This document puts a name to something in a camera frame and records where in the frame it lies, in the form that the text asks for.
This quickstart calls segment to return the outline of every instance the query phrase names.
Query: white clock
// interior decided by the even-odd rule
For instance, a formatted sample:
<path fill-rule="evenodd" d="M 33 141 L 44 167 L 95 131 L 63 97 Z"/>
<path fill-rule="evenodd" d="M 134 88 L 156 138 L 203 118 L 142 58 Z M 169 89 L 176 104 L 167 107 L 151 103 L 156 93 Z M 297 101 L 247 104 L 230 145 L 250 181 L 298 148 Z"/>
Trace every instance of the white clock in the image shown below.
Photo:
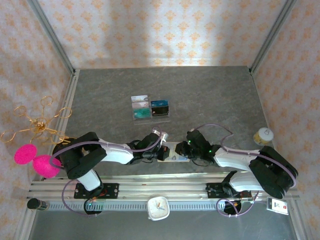
<path fill-rule="evenodd" d="M 170 214 L 168 200 L 164 196 L 151 198 L 147 202 L 148 218 L 152 221 L 165 219 Z"/>

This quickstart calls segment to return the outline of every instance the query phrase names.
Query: floor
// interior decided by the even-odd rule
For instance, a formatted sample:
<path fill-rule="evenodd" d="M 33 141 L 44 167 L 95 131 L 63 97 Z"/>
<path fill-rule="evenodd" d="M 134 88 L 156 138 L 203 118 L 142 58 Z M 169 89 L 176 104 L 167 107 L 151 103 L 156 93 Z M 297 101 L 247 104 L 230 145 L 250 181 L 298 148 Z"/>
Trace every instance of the floor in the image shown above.
<path fill-rule="evenodd" d="M 131 96 L 169 100 L 170 122 L 134 124 Z M 254 133 L 267 126 L 255 85 L 246 66 L 184 66 L 121 69 L 86 69 L 79 73 L 66 135 L 87 132 L 113 143 L 129 143 L 148 135 L 159 125 L 168 141 L 181 142 L 187 131 L 205 123 L 219 123 L 234 132 L 228 147 L 259 149 Z M 226 132 L 205 127 L 201 132 L 219 143 Z M 229 168 L 201 167 L 192 162 L 140 163 L 132 166 L 100 163 L 100 176 L 228 172 Z M 66 176 L 61 171 L 59 176 Z"/>
<path fill-rule="evenodd" d="M 172 211 L 160 221 L 148 220 L 143 211 L 113 211 L 92 219 L 67 211 L 38 211 L 34 223 L 29 240 L 295 239 L 290 217 L 268 211 L 262 203 L 237 218 L 216 211 Z"/>

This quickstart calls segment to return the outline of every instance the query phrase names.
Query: black cylinder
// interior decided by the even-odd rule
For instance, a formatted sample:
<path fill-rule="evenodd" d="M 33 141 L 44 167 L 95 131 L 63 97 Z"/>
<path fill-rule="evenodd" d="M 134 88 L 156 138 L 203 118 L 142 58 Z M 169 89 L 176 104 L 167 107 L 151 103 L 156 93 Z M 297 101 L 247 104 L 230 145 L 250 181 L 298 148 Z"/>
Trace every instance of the black cylinder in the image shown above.
<path fill-rule="evenodd" d="M 49 203 L 45 201 L 41 201 L 37 198 L 31 198 L 26 204 L 28 209 L 36 209 L 41 211 L 47 210 L 49 208 L 49 205 L 50 205 Z"/>

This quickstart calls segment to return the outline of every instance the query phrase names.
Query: wall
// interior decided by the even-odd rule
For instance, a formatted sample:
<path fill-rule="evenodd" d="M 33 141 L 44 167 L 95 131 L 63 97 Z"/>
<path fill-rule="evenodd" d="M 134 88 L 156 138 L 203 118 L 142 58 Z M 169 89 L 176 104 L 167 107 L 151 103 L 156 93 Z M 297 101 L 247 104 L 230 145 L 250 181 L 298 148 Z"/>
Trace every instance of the wall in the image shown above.
<path fill-rule="evenodd" d="M 285 0 L 40 0 L 74 68 L 251 66 Z"/>
<path fill-rule="evenodd" d="M 36 16 L 25 0 L 2 0 L 0 4 L 0 133 L 29 127 L 13 115 L 21 104 L 32 117 L 41 115 L 40 99 L 53 97 L 45 112 L 53 116 L 69 81 L 67 72 Z M 12 239 L 25 209 L 25 199 L 35 172 L 30 165 L 17 165 L 13 155 L 31 135 L 17 135 L 0 142 L 0 239 Z"/>
<path fill-rule="evenodd" d="M 274 144 L 299 171 L 314 239 L 320 233 L 319 15 L 319 1 L 297 1 L 254 76 Z"/>

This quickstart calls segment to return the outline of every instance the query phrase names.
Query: pink pom pom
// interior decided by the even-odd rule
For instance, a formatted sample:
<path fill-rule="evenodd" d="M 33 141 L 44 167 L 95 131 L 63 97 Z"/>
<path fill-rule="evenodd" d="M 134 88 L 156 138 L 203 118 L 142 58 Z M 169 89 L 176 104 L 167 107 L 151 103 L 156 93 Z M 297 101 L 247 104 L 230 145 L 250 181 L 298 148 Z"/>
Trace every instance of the pink pom pom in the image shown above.
<path fill-rule="evenodd" d="M 32 165 L 35 172 L 45 178 L 53 178 L 59 172 L 60 169 L 50 165 L 50 155 L 40 155 L 33 159 Z M 53 159 L 53 164 L 61 166 L 61 163 L 58 159 Z"/>
<path fill-rule="evenodd" d="M 27 164 L 37 155 L 37 147 L 33 144 L 25 144 L 21 146 L 14 154 L 14 161 L 17 164 Z"/>

